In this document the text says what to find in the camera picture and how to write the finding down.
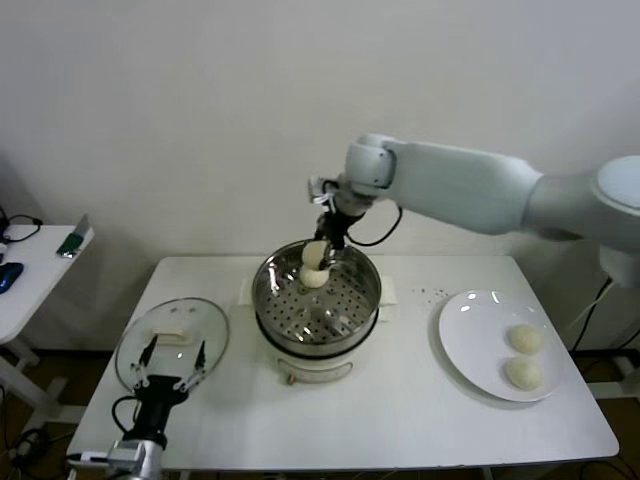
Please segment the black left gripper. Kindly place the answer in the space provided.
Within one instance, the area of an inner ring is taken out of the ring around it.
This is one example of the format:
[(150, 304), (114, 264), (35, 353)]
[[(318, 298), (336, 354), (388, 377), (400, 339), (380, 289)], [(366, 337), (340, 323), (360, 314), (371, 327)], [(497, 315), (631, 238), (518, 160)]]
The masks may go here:
[(150, 375), (147, 367), (156, 347), (158, 336), (154, 335), (143, 348), (137, 363), (132, 363), (135, 376), (134, 394), (140, 408), (133, 426), (134, 440), (166, 440), (165, 428), (171, 410), (188, 399), (206, 374), (206, 341), (202, 340), (195, 358), (193, 372), (186, 378), (167, 375)]

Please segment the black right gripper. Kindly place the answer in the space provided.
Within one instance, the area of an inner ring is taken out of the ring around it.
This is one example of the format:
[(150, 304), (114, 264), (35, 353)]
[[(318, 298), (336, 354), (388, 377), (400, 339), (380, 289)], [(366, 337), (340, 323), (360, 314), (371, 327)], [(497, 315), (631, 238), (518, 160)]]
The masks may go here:
[(323, 253), (322, 267), (330, 268), (344, 257), (345, 238), (349, 228), (360, 221), (364, 214), (347, 215), (331, 206), (330, 202), (322, 204), (322, 214), (316, 222), (314, 240), (329, 242)]

